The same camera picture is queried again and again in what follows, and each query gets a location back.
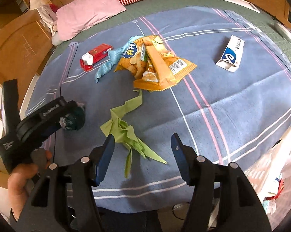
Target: human hand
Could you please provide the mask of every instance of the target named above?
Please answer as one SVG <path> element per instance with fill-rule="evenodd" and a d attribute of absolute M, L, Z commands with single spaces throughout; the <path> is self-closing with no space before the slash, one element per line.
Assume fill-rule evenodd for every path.
<path fill-rule="evenodd" d="M 47 168 L 51 163 L 49 160 L 52 158 L 52 153 L 45 151 L 45 155 L 48 160 Z M 15 219 L 20 217 L 28 199 L 28 194 L 25 190 L 27 180 L 33 178 L 37 172 L 38 166 L 36 164 L 19 164 L 13 169 L 8 179 L 8 197 Z"/>

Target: green bedspread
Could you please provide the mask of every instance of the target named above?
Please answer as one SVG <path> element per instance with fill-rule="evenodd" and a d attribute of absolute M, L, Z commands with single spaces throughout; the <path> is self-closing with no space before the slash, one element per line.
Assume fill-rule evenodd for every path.
<path fill-rule="evenodd" d="M 232 10 L 243 16 L 249 22 L 262 30 L 269 38 L 271 38 L 278 47 L 286 54 L 291 62 L 291 44 L 281 37 L 273 28 L 274 20 L 272 16 L 261 11 L 256 13 L 250 9 L 239 6 L 234 3 L 225 2 L 222 0 L 145 0 L 126 6 L 127 11 L 124 11 L 104 22 L 101 22 L 93 27 L 81 32 L 73 39 L 65 41 L 59 45 L 51 56 L 50 60 L 60 55 L 69 45 L 70 42 L 82 42 L 88 37 L 97 32 L 112 28 L 121 23 L 129 22 L 134 18 L 145 16 L 160 11 L 180 9 L 186 6 L 203 6 L 218 9 Z"/>

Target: green fabric scrap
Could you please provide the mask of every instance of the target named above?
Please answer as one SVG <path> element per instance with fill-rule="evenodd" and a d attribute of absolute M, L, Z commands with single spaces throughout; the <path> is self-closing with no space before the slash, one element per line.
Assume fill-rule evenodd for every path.
<path fill-rule="evenodd" d="M 116 143 L 122 143 L 129 151 L 126 158 L 124 176 L 128 178 L 132 165 L 132 148 L 140 153 L 143 158 L 149 157 L 159 162 L 167 164 L 160 156 L 158 156 L 153 150 L 151 150 L 146 144 L 144 144 L 134 133 L 134 128 L 128 125 L 121 118 L 125 114 L 135 110 L 142 104 L 142 90 L 135 90 L 139 92 L 139 96 L 125 101 L 124 105 L 112 108 L 110 110 L 111 119 L 105 124 L 100 126 L 104 135 L 107 137 L 109 134 L 114 136 Z"/>

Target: potato chip bag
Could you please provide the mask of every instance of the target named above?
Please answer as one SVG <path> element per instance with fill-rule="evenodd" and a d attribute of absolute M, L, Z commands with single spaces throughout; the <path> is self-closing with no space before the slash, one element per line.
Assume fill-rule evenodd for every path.
<path fill-rule="evenodd" d="M 147 65 L 145 48 L 142 38 L 132 42 L 121 57 L 115 71 L 127 69 L 136 79 L 142 78 Z"/>
<path fill-rule="evenodd" d="M 131 71 L 136 79 L 136 88 L 165 90 L 176 85 L 196 67 L 196 64 L 174 56 L 159 36 L 150 35 L 130 44 L 115 71 Z"/>

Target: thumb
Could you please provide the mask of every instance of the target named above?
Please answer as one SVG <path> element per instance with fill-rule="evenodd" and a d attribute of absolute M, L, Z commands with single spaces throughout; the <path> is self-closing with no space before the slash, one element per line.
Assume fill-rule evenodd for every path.
<path fill-rule="evenodd" d="M 28 179 L 34 177 L 38 172 L 36 164 L 19 164 L 12 171 L 8 179 L 8 190 L 13 195 L 18 195 L 23 191 Z"/>

